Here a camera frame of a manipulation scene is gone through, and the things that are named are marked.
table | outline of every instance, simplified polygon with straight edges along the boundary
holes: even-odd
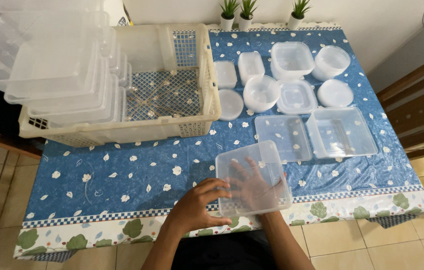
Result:
[[[270,49],[275,42],[302,41],[314,56],[323,46],[341,47],[352,61],[337,78],[352,88],[350,106],[360,108],[379,149],[374,156],[314,157],[284,164],[294,202],[281,211],[287,224],[386,216],[398,217],[388,222],[400,223],[406,217],[402,214],[423,213],[424,189],[339,24],[304,23],[297,31],[284,24],[252,27],[248,32],[222,32],[209,25],[214,60],[237,63],[240,52],[257,51],[271,75]],[[321,85],[310,74],[305,79],[316,91]],[[243,90],[240,80],[235,90]],[[174,204],[199,181],[215,177],[217,154],[256,143],[253,120],[271,114],[281,113],[276,106],[260,114],[244,107],[239,118],[215,121],[200,137],[89,148],[47,141],[14,256],[63,261],[72,253],[62,251],[154,241]],[[207,210],[218,215],[217,207],[213,202]],[[257,217],[248,216],[186,236],[260,228]]]

person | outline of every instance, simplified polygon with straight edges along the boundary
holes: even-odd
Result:
[[[245,170],[239,163],[231,162],[231,166],[241,172],[243,179],[206,178],[177,202],[162,224],[153,248],[142,266],[143,270],[314,269],[279,211],[258,215],[263,230],[182,239],[191,231],[232,224],[228,217],[209,215],[205,206],[219,197],[231,198],[234,195],[252,198],[252,188],[248,187],[254,185],[247,181],[254,181],[255,184],[265,181],[255,161],[249,156],[245,160],[251,169]],[[231,187],[230,183],[241,185],[240,194],[225,190]],[[268,187],[264,184],[265,191],[271,190]],[[255,200],[246,202],[253,208],[253,201]]]

round plastic lid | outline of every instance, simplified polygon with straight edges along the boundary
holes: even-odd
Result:
[[[354,93],[346,83],[331,79],[322,83],[317,98],[325,107],[347,107],[354,101]]]
[[[280,98],[277,107],[284,114],[310,114],[317,108],[312,85],[306,80],[279,80]]]
[[[219,119],[222,121],[232,121],[239,117],[244,109],[244,100],[234,90],[221,89],[219,90],[220,107],[222,114]]]

green leaf print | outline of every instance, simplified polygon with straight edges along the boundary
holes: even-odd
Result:
[[[252,230],[252,228],[251,228],[251,227],[249,227],[249,226],[247,226],[247,225],[244,225],[244,226],[240,226],[240,227],[239,227],[239,228],[237,228],[237,229],[233,229],[233,230],[231,230],[231,231],[230,231],[230,233],[248,232],[248,231],[250,231],[250,230]]]
[[[327,219],[322,220],[320,223],[326,223],[326,222],[336,222],[339,221],[339,218],[335,217],[335,216],[331,216]]]
[[[131,244],[133,243],[145,243],[145,242],[152,242],[154,239],[150,235],[144,235],[138,239],[132,240]]]
[[[362,206],[353,209],[353,218],[356,220],[368,219],[370,217],[371,213]]]
[[[35,245],[35,240],[37,240],[37,238],[39,238],[37,229],[27,230],[18,236],[16,245],[23,249],[30,249]]]
[[[38,246],[34,249],[30,249],[22,253],[22,256],[31,256],[31,255],[37,255],[37,254],[43,254],[47,251],[47,248],[45,246]]]
[[[402,193],[395,195],[392,202],[395,206],[401,207],[402,209],[409,208],[409,199],[407,199]]]
[[[235,228],[239,225],[239,217],[231,218],[232,224],[229,225],[230,228]]]
[[[318,218],[325,218],[327,216],[327,207],[322,202],[313,203],[310,207],[310,213]]]
[[[199,230],[197,236],[211,236],[214,233],[212,229]]]
[[[410,210],[405,211],[406,214],[418,214],[422,212],[422,209],[420,209],[419,207],[414,207]]]
[[[377,212],[377,217],[387,217],[390,215],[391,215],[391,212],[389,210],[382,210]]]
[[[95,242],[95,247],[108,247],[112,245],[112,239],[102,239],[100,241]]]
[[[135,238],[141,234],[143,226],[144,225],[142,225],[141,219],[136,218],[132,221],[127,222],[127,224],[125,224],[124,229],[122,229],[122,232],[130,238]]]
[[[303,219],[296,219],[292,222],[290,222],[290,226],[299,226],[299,225],[305,225],[305,220]]]
[[[85,239],[83,234],[79,234],[77,236],[72,236],[72,238],[65,245],[65,248],[68,250],[76,250],[85,249],[86,246],[87,239]]]

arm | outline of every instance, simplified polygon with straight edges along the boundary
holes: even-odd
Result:
[[[279,211],[259,215],[278,269],[315,269]]]
[[[177,202],[162,224],[142,269],[170,269],[179,241],[187,232],[232,224],[230,218],[212,217],[205,210],[209,202],[219,197],[232,197],[229,192],[216,187],[229,188],[230,185],[217,178],[207,178]]]

